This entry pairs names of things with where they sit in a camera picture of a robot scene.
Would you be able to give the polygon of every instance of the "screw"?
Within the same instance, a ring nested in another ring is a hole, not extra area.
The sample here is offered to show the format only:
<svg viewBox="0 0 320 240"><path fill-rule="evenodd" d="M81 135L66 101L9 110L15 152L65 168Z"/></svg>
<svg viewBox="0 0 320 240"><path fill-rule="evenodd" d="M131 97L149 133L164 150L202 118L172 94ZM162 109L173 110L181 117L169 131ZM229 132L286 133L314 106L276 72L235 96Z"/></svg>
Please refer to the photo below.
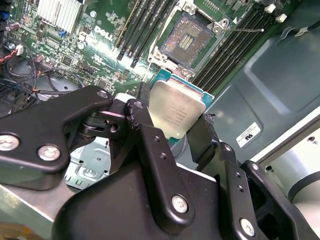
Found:
<svg viewBox="0 0 320 240"><path fill-rule="evenodd" d="M96 94L98 94L100 97L107 99L108 98L108 94L105 91L98 91Z"/></svg>
<svg viewBox="0 0 320 240"><path fill-rule="evenodd" d="M228 151L231 151L231 148L230 148L228 145L225 145L224 147L225 147L225 149L227 149Z"/></svg>
<svg viewBox="0 0 320 240"><path fill-rule="evenodd" d="M60 157L60 150L52 145L45 145L38 150L38 156L45 161L54 161Z"/></svg>
<svg viewBox="0 0 320 240"><path fill-rule="evenodd" d="M252 167L254 170L257 170L257 171L259 170L259 167L255 163L252 163Z"/></svg>
<svg viewBox="0 0 320 240"><path fill-rule="evenodd" d="M172 205L174 209L179 213L186 213L188 211L188 204L181 196L174 195L172 197Z"/></svg>
<svg viewBox="0 0 320 240"><path fill-rule="evenodd" d="M11 151L20 144L18 138L12 135L0 135L0 151Z"/></svg>
<svg viewBox="0 0 320 240"><path fill-rule="evenodd" d="M91 11L90 12L90 17L95 18L97 16L97 12L96 11Z"/></svg>
<svg viewBox="0 0 320 240"><path fill-rule="evenodd" d="M255 233L254 226L252 226L251 222L245 218L240 219L240 225L243 229L243 231L248 234L249 236L253 237Z"/></svg>
<svg viewBox="0 0 320 240"><path fill-rule="evenodd" d="M192 10L192 7L188 4L185 6L184 10L187 12L187 13L190 13L191 10Z"/></svg>
<svg viewBox="0 0 320 240"><path fill-rule="evenodd" d="M97 176L97 173L91 169L86 169L83 171L83 175L85 175L88 178L94 178L95 176Z"/></svg>

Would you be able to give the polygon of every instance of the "black plastic bracket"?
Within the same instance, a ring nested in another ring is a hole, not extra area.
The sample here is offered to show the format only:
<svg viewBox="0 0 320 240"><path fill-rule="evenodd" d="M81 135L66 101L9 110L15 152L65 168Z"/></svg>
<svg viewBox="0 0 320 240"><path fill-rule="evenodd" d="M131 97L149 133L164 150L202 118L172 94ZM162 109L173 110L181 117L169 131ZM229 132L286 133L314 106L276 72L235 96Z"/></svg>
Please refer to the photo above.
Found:
<svg viewBox="0 0 320 240"><path fill-rule="evenodd" d="M155 222L167 233L178 234L194 221L195 208L167 139L162 130L153 126L144 103L130 99L124 110L130 131L119 153L111 159L110 172L140 159ZM174 196L185 200L186 212L174 208Z"/></svg>
<svg viewBox="0 0 320 240"><path fill-rule="evenodd" d="M259 165L248 160L241 168L248 178L258 225L269 239L319 240L301 212Z"/></svg>
<svg viewBox="0 0 320 240"><path fill-rule="evenodd" d="M1 118L0 135L15 136L19 143L15 149L0 150L0 183L34 190L57 186L69 165L69 148L81 121L112 103L109 93L88 86ZM39 157L38 150L46 145L58 149L58 159Z"/></svg>

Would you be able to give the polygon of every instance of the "white label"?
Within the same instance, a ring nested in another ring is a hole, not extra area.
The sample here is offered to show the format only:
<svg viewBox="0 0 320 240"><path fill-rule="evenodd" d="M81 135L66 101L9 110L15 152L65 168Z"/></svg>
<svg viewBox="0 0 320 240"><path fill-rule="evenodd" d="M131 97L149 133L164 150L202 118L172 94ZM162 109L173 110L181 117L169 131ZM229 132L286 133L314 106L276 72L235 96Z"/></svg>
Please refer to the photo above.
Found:
<svg viewBox="0 0 320 240"><path fill-rule="evenodd" d="M250 127L248 127L243 133L241 133L240 136L236 138L239 147L242 148L260 132L261 129L258 124L256 122L252 123Z"/></svg>
<svg viewBox="0 0 320 240"><path fill-rule="evenodd" d="M75 159L80 159L82 152L85 150L86 146L82 146L74 150L70 155Z"/></svg>

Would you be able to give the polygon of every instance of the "aluminum heatsink fins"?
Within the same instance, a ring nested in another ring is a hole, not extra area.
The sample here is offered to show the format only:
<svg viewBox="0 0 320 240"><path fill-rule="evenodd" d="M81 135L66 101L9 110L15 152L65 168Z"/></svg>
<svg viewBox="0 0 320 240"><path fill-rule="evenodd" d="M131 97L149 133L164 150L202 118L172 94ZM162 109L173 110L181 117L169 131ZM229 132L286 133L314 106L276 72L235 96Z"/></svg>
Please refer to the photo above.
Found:
<svg viewBox="0 0 320 240"><path fill-rule="evenodd" d="M82 6L77 0L40 0L36 15L44 23L71 34Z"/></svg>

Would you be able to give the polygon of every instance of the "green circuit board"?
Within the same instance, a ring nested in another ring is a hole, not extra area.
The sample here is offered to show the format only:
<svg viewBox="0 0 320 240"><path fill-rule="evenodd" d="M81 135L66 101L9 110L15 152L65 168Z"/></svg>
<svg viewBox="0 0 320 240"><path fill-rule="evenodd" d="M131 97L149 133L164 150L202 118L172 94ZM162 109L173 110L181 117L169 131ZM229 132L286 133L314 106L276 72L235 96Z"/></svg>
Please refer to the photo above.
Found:
<svg viewBox="0 0 320 240"><path fill-rule="evenodd" d="M85 85L98 85L113 94L123 92L134 95L139 83L152 79L161 67L156 64L149 67L150 45L155 41L158 33L163 30L163 34L161 37L159 36L156 43L160 49L173 31L177 21L183 14L186 14L181 9L164 14L163 19L152 32L152 39L147 42L138 63L132 68L132 59L129 57L117 59L120 49L116 48L116 43L120 36L126 37L126 35L122 35L124 29L135 31L131 27L132 23L128 24L127 22L132 16L137 1L150 2L147 0L100 0L93 1L92 4L85 4L81 7L72 33L61 36L61 29L43 23L37 16L39 0L14 0L11 9L12 17L8 23L18 22L21 27L9 32L6 37L17 38L26 43L34 56L43 55L43 64L48 68L64 68L76 73ZM256 1L234 0L232 4L227 4L227 2L230 3L228 0L193 1L197 7L199 19L205 19L201 24L207 28L206 31L209 31L207 23L212 23L213 20L219 22L222 19L228 20L228 28L236 28L238 22ZM290 4L290 0L274 2L278 5L284 4L284 6ZM166 28L161 29L169 17L171 20ZM85 35L85 46L80 47L81 35ZM148 35L147 32L144 35L137 32L137 34L132 34L132 38L139 41L146 35ZM228 33L217 42L217 38L212 33L212 37L192 61L190 69L201 70L211 53L220 46L217 43L223 42L227 36ZM89 68L90 73L84 71L84 67ZM75 81L72 76L67 76L67 78Z"/></svg>

